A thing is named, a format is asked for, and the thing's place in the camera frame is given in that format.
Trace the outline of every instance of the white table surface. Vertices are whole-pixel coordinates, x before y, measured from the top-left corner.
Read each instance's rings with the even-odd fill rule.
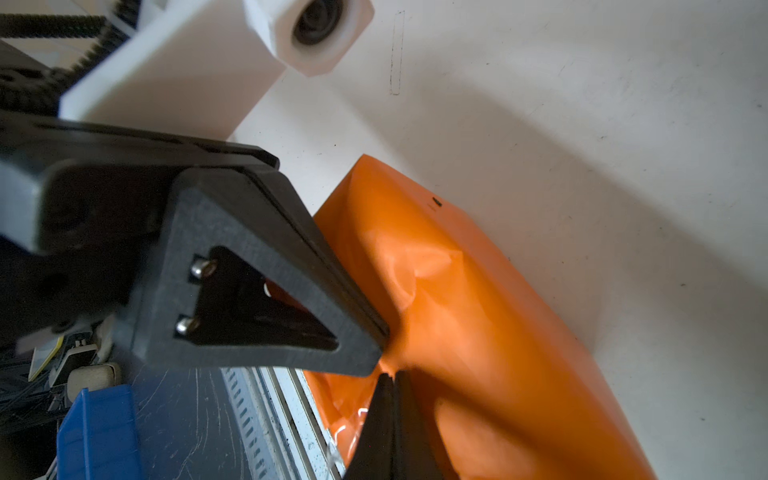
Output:
[[[592,351],[660,478],[765,478],[768,3],[375,6],[233,139],[312,212],[363,153],[459,205]]]

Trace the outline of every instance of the orange bag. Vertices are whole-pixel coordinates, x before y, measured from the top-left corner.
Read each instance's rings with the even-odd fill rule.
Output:
[[[654,478],[589,352],[463,211],[363,156],[315,220],[391,329],[371,376],[306,373],[347,465],[376,377],[407,369],[446,478]]]

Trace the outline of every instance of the blue plastic bin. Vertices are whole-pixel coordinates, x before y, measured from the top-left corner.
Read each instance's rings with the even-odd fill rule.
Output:
[[[56,455],[60,480],[141,480],[131,387],[83,389],[56,435]]]

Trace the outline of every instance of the dark gray floor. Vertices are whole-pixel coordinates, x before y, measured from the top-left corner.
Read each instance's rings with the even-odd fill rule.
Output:
[[[153,369],[116,353],[132,385],[147,480],[251,480],[219,369]]]

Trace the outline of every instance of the silver bolt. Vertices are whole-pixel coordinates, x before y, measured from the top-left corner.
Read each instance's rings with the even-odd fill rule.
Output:
[[[194,331],[200,326],[200,320],[193,316],[185,316],[183,319],[176,322],[176,332],[179,335],[187,335],[189,332]]]
[[[216,271],[218,262],[216,260],[208,260],[207,258],[198,258],[192,263],[190,267],[190,273],[198,280],[208,278]]]

